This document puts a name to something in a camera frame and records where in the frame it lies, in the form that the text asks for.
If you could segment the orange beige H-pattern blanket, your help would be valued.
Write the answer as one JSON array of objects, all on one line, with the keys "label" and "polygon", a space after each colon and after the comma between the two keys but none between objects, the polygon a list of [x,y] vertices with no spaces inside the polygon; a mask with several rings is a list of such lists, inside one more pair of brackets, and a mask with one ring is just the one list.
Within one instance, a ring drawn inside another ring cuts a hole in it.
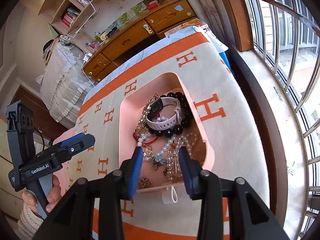
[{"label": "orange beige H-pattern blanket", "polygon": [[74,133],[95,144],[59,174],[62,192],[78,178],[103,178],[144,158],[132,200],[121,201],[126,239],[195,239],[200,201],[189,199],[178,150],[226,179],[244,177],[270,202],[265,156],[248,103],[211,32],[181,30],[138,53],[85,98]]}]

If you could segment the pink felt jewelry tray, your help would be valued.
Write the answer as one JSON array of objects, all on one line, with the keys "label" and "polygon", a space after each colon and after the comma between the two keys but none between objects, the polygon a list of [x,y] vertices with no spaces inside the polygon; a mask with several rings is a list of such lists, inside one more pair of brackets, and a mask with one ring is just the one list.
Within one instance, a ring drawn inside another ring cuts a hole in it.
[{"label": "pink felt jewelry tray", "polygon": [[176,73],[149,81],[120,104],[121,193],[184,184],[192,200],[201,198],[200,171],[215,161],[201,118]]}]

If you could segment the gold round pendant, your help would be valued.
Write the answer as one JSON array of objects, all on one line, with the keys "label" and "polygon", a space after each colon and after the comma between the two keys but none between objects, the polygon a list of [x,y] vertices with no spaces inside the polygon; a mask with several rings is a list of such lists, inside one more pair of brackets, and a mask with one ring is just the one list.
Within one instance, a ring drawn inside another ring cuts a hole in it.
[{"label": "gold round pendant", "polygon": [[153,146],[147,145],[144,149],[144,156],[145,157],[151,157],[153,155]]}]

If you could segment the window with metal grille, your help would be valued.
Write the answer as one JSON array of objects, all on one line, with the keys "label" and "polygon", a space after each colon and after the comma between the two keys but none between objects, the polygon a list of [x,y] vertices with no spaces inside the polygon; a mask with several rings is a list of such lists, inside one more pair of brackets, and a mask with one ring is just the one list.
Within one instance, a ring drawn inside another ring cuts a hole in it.
[{"label": "window with metal grille", "polygon": [[284,230],[319,239],[319,21],[303,0],[244,1],[284,148]]}]

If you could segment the brown wooden door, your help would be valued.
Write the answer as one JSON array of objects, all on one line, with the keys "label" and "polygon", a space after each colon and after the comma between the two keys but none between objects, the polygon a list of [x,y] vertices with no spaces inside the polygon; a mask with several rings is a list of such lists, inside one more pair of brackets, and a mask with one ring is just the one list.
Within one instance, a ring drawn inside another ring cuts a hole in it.
[{"label": "brown wooden door", "polygon": [[42,132],[44,138],[48,140],[54,140],[67,131],[65,126],[59,122],[56,122],[51,117],[44,102],[23,86],[18,87],[14,97],[11,100],[11,103],[15,103],[23,98],[25,98],[27,101],[27,106],[34,113],[34,127]]}]

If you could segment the wooden bookshelf with books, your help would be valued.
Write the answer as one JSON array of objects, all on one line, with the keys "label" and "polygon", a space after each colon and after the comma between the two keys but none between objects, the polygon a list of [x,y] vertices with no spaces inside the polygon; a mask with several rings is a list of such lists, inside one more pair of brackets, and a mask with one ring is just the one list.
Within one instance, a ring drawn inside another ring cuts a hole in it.
[{"label": "wooden bookshelf with books", "polygon": [[43,0],[38,15],[61,34],[69,34],[85,20],[98,0]]}]

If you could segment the white lace covered furniture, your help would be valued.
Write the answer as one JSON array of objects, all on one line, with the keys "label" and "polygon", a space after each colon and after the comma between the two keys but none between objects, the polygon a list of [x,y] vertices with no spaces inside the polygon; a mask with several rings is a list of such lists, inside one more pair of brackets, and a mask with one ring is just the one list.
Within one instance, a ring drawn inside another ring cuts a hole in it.
[{"label": "white lace covered furniture", "polygon": [[84,56],[77,46],[57,42],[40,76],[40,98],[50,116],[68,129],[75,126],[84,99],[93,88],[82,71]]}]

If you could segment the pink strap smart watch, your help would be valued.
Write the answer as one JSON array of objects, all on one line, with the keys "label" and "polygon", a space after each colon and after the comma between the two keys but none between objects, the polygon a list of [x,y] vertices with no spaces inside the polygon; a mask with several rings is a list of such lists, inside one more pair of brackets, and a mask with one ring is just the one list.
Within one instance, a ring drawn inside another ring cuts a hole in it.
[{"label": "pink strap smart watch", "polygon": [[182,121],[182,108],[178,99],[162,97],[150,106],[146,117],[147,125],[156,131],[164,131],[180,125]]}]

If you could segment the wooden desk with drawers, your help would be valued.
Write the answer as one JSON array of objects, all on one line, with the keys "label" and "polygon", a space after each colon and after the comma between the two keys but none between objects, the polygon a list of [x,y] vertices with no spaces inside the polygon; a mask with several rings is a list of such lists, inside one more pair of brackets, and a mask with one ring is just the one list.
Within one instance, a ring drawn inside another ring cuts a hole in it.
[{"label": "wooden desk with drawers", "polygon": [[125,61],[165,38],[165,32],[196,18],[188,0],[172,0],[145,10],[117,29],[84,65],[86,76],[101,81]]}]

